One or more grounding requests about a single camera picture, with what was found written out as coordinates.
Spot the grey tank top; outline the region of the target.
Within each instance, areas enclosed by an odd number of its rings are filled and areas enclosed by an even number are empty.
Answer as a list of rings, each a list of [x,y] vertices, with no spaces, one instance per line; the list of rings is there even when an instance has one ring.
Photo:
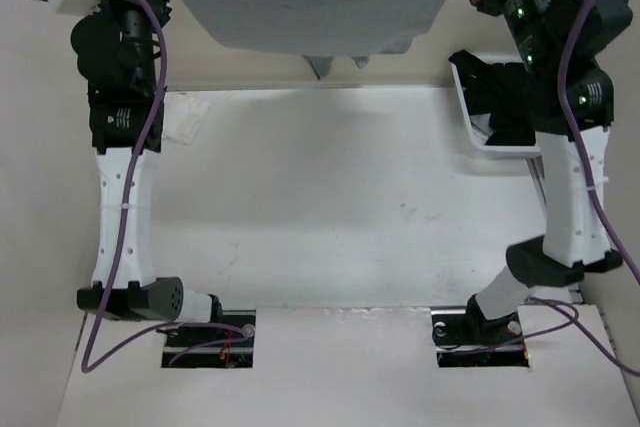
[[[405,53],[446,0],[181,0],[220,45],[304,58],[316,78],[336,57],[363,66]]]

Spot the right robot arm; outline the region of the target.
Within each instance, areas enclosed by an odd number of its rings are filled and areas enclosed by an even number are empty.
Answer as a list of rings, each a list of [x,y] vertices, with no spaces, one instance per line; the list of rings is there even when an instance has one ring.
[[[535,290],[561,288],[623,262],[602,219],[604,157],[614,120],[614,86],[597,55],[633,19],[629,0],[470,0],[503,17],[525,69],[522,103],[542,155],[546,230],[508,247],[506,264],[474,294],[464,331],[483,343]]]

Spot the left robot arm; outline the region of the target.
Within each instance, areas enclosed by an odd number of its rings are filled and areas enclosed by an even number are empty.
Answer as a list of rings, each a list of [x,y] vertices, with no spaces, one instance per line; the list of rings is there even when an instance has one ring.
[[[156,32],[170,19],[169,0],[100,0],[71,33],[88,82],[89,127],[100,175],[100,231],[89,286],[76,294],[84,312],[110,320],[190,323],[206,346],[224,334],[212,294],[159,277],[151,249],[151,190],[161,152],[166,50]]]

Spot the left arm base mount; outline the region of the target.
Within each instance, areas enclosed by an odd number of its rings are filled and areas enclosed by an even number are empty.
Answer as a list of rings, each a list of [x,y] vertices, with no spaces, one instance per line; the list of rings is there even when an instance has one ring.
[[[162,330],[164,369],[248,369],[253,366],[255,310],[225,311],[223,328],[175,327]]]

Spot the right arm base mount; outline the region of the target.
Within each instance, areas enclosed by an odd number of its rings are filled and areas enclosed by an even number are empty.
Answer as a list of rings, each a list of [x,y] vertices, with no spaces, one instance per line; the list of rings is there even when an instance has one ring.
[[[469,326],[464,309],[433,310],[431,322],[440,368],[529,366],[517,313],[491,321],[479,331]]]

